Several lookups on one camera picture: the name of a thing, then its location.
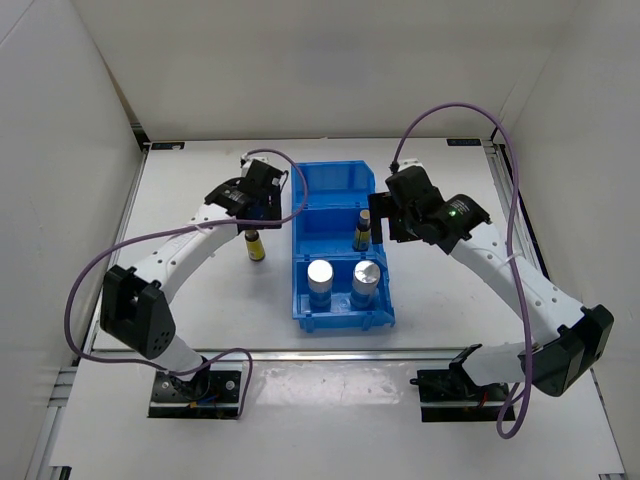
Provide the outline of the yellow label sauce bottle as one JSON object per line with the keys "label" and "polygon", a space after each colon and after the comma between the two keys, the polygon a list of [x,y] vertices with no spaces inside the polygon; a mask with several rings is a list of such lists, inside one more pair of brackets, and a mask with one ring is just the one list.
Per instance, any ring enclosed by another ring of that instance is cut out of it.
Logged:
{"label": "yellow label sauce bottle", "polygon": [[371,238],[371,217],[368,209],[361,210],[354,233],[352,247],[355,251],[367,251]]}
{"label": "yellow label sauce bottle", "polygon": [[265,259],[266,253],[259,232],[246,230],[244,232],[245,245],[250,260],[260,262]]}

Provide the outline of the white bead shaker jar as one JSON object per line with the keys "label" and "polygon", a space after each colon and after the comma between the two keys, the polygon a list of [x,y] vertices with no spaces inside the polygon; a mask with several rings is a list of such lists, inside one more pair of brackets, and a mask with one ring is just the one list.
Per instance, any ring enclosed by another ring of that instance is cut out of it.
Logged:
{"label": "white bead shaker jar", "polygon": [[367,308],[376,296],[381,270],[370,260],[358,262],[353,270],[351,303],[355,308]]}
{"label": "white bead shaker jar", "polygon": [[330,305],[333,279],[334,270],[327,260],[317,259],[308,265],[309,303],[313,308],[325,308]]}

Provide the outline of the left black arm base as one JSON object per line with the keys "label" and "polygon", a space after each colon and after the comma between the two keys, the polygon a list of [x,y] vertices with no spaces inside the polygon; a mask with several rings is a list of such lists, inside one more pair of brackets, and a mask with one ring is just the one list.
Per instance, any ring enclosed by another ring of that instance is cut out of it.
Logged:
{"label": "left black arm base", "polygon": [[151,419],[238,420],[244,412],[253,363],[205,369],[184,381],[157,372],[147,417]]}

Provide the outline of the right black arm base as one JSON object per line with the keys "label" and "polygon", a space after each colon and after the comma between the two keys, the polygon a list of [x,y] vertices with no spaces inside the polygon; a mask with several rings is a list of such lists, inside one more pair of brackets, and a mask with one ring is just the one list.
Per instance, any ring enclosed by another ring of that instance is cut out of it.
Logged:
{"label": "right black arm base", "polygon": [[495,422],[509,393],[507,384],[468,393],[448,370],[418,370],[409,384],[417,388],[423,423]]}

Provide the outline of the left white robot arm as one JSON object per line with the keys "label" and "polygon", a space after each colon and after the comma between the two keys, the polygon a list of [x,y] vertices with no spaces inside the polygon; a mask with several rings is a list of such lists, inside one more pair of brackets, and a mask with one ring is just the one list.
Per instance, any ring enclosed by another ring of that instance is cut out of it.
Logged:
{"label": "left white robot arm", "polygon": [[210,391],[205,358],[176,333],[170,303],[186,280],[254,221],[282,218],[281,184],[288,176],[260,158],[241,162],[241,174],[207,194],[188,224],[148,257],[110,268],[103,281],[100,327],[144,359],[169,373],[180,395],[191,401]]}

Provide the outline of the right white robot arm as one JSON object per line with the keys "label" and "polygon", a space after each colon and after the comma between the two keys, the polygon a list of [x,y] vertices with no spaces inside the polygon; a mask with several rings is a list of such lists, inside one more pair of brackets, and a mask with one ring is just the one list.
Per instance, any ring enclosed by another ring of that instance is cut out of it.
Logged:
{"label": "right white robot arm", "polygon": [[602,356],[614,318],[570,297],[509,250],[490,215],[471,197],[446,200],[416,159],[395,165],[383,193],[369,196],[371,240],[422,241],[475,273],[522,320],[524,340],[472,345],[449,364],[449,387],[470,400],[485,386],[529,384],[559,397]]}

